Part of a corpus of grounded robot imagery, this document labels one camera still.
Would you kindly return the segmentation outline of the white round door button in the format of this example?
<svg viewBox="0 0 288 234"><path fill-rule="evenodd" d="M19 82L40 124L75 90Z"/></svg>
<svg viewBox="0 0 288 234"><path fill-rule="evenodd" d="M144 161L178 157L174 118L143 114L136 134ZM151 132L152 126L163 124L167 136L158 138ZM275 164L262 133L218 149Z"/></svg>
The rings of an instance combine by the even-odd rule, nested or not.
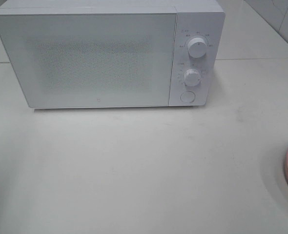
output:
<svg viewBox="0 0 288 234"><path fill-rule="evenodd" d="M192 103L195 100L195 93L192 91L186 91L181 94L180 99L185 103Z"/></svg>

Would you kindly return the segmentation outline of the white microwave door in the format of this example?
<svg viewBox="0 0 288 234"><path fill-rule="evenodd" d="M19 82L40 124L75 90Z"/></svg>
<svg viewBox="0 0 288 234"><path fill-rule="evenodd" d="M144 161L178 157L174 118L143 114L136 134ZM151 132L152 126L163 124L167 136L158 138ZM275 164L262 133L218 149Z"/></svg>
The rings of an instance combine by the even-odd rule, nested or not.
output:
<svg viewBox="0 0 288 234"><path fill-rule="evenodd" d="M31 108L168 105L175 14L0 16Z"/></svg>

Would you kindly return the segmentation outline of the white microwave oven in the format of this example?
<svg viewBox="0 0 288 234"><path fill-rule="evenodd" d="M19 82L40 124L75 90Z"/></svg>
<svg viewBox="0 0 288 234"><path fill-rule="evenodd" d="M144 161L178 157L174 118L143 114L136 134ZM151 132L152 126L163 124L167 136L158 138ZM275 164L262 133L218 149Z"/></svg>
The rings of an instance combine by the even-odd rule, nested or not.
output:
<svg viewBox="0 0 288 234"><path fill-rule="evenodd" d="M0 16L136 14L176 15L166 106L204 105L226 16L214 0L8 0L0 6ZM195 36L203 36L208 42L206 54L201 58L192 58L188 54L186 44ZM184 72L188 69L197 69L201 73L202 78L197 86L185 85ZM180 96L186 91L195 93L194 102L181 101Z"/></svg>

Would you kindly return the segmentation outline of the white adjacent table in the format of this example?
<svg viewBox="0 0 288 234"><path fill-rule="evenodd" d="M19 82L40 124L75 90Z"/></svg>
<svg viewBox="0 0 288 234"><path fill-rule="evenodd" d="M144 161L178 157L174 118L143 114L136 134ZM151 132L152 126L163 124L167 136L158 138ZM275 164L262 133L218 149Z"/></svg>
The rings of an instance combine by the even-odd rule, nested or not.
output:
<svg viewBox="0 0 288 234"><path fill-rule="evenodd" d="M244 0L219 0L226 13L217 60L288 59L288 43Z"/></svg>

